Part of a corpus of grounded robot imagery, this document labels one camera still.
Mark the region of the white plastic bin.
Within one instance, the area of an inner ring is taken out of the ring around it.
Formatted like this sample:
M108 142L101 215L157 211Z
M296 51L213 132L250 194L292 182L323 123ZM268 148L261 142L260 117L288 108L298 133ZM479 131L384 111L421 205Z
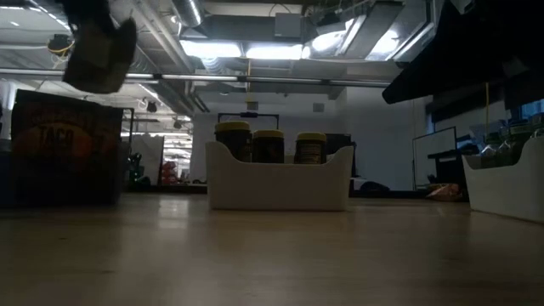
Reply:
M482 168L478 156L462 163L474 211L544 224L544 137L529 139L512 166Z
M347 208L354 149L320 165L248 163L219 142L206 144L207 195L216 210L341 212Z

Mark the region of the ceiling light panel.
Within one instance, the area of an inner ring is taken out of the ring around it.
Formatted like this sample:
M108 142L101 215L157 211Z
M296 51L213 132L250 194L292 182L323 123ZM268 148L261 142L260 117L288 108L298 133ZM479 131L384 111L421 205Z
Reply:
M233 42L193 42L180 40L179 43L187 55L201 59L239 58L242 56L239 45Z
M303 52L301 44L292 46L257 46L246 51L252 60L300 60Z

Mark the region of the green lid spice jar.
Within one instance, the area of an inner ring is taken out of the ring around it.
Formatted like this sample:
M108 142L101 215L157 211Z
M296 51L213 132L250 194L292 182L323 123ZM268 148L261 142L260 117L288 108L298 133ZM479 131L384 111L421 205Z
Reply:
M531 126L527 121L513 122L508 127L507 137L502 146L502 157L506 166L512 166L519 161L524 144L530 135Z
M509 147L498 132L490 133L485 138L485 147L481 152L482 167L505 167L509 165Z
M544 112L537 113L529 119L531 127L531 138L544 138Z

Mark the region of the grey ceiling pipe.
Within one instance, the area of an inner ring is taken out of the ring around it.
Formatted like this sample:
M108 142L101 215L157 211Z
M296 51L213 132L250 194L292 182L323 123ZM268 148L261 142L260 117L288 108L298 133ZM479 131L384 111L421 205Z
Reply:
M58 70L34 70L0 68L1 77L25 77L29 79L52 78L60 80L64 75ZM128 73L125 82L157 83L163 80L191 82L244 82L244 83L281 83L327 87L386 88L390 82L351 79L301 78L286 76L231 76L231 75L194 75L162 73Z

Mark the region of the large ceiling light fixture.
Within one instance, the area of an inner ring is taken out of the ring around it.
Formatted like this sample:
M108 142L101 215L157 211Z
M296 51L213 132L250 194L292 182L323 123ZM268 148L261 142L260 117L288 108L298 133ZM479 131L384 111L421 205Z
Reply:
M301 56L306 60L399 60L432 30L431 0L370 1L308 17Z

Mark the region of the yellow lid spice jar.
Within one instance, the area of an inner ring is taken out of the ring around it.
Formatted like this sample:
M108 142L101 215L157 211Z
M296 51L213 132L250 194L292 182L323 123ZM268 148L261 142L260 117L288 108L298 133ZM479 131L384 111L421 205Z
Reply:
M309 165L326 163L326 135L317 132L299 133L294 162Z
M219 122L215 125L215 138L229 149L236 160L252 160L252 132L248 122Z
M283 163L284 133L280 130L257 130L252 135L252 162Z

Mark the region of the black monitor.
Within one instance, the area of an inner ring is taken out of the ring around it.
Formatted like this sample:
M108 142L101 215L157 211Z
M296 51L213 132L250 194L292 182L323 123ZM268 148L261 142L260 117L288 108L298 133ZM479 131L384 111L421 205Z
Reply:
M354 149L351 166L351 177L357 176L356 170L356 147L357 144L352 140L350 134L345 133L327 133L326 134L326 155L331 156L337 153L343 147L351 146Z

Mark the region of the black rectangular frame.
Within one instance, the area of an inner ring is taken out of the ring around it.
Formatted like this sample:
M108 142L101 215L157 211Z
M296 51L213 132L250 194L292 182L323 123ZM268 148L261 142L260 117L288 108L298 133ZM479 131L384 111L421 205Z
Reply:
M275 119L275 129L280 129L280 115L279 114L264 114L251 111L232 113L232 112L220 112L217 115L217 123L223 122L223 117L239 117L239 118L259 118L259 117L270 117Z

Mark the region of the red objects pile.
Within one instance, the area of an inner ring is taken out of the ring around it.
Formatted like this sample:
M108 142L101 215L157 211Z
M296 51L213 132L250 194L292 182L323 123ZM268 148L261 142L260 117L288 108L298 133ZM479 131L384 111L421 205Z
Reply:
M166 161L161 166L161 184L173 185L179 182L177 163L174 161Z

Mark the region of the white board panel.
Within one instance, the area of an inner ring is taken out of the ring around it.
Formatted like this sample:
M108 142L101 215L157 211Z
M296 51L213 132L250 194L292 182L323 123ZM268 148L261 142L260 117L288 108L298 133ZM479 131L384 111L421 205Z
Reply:
M161 177L164 138L159 136L134 135L132 153L142 157L139 165L144 169L143 176L150 179L151 185L158 185Z

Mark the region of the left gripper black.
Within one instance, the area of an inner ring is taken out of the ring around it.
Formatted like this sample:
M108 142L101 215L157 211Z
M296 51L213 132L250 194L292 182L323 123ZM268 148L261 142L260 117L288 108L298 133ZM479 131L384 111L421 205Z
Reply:
M102 32L113 32L108 0L59 0L59 4L73 31L93 22Z

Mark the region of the silver ventilation duct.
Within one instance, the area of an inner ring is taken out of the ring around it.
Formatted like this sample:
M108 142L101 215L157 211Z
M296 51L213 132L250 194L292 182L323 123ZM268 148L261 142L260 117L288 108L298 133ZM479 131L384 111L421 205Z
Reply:
M175 14L186 27L197 27L205 19L205 10L200 0L172 0Z

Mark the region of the grey ceiling box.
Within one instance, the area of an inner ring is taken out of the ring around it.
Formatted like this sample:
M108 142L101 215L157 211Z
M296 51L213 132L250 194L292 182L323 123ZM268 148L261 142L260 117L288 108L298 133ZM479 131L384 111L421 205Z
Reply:
M302 32L302 17L300 14L276 13L275 37L300 38Z

